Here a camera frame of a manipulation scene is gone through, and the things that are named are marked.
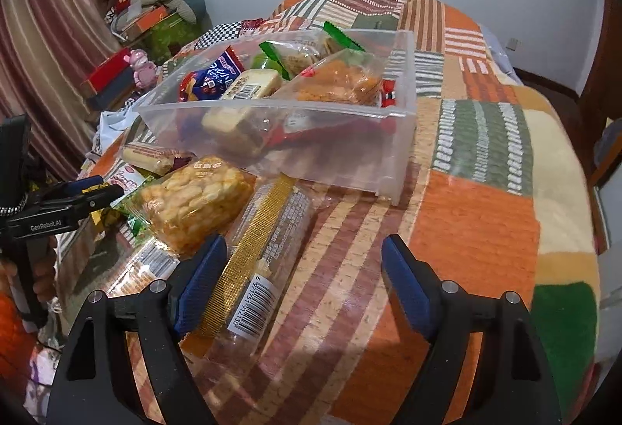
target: barcode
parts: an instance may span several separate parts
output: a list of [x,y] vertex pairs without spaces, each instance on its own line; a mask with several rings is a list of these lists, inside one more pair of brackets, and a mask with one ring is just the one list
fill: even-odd
[[228,329],[248,340],[258,341],[270,321],[276,300],[273,284],[263,276],[254,275]]
[[158,248],[153,242],[147,243],[143,248],[143,253],[139,260],[149,272],[158,279],[167,279],[177,267],[179,260],[170,256],[162,248]]
[[255,92],[261,87],[260,84],[245,84],[240,90],[233,96],[232,100],[235,99],[249,99]]

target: person's hand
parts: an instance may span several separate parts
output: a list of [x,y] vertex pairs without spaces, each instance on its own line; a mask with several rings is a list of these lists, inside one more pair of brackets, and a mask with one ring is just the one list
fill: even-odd
[[[53,299],[56,296],[56,289],[54,287],[54,278],[56,277],[56,271],[54,264],[56,263],[56,251],[57,240],[55,236],[50,237],[50,244],[48,254],[45,258],[42,258],[37,262],[32,270],[35,278],[35,284],[32,289],[37,294],[37,298],[40,302],[46,302]],[[0,291],[10,295],[8,288],[8,282],[6,278],[13,278],[17,275],[17,267],[13,262],[8,260],[0,261]]]

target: green patch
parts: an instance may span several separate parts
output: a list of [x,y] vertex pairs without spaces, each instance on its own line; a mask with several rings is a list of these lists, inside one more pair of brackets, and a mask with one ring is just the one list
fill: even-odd
[[537,285],[531,318],[549,357],[562,416],[572,408],[596,343],[596,300],[584,282]]
[[517,195],[533,194],[533,152],[520,106],[443,100],[432,167]]

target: wall outlet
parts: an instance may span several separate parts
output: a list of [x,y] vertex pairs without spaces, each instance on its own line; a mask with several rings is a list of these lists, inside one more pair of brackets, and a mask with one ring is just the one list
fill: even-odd
[[510,51],[516,51],[518,44],[520,44],[520,41],[518,39],[515,39],[514,37],[511,37],[510,40],[508,41],[508,45],[506,46],[506,49]]

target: plush toy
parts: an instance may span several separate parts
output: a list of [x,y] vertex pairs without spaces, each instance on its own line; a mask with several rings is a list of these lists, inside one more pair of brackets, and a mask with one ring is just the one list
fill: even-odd
[[149,89],[156,85],[157,79],[157,67],[152,61],[149,61],[147,53],[143,50],[132,50],[129,56],[124,56],[123,59],[134,70],[134,82],[136,88]]

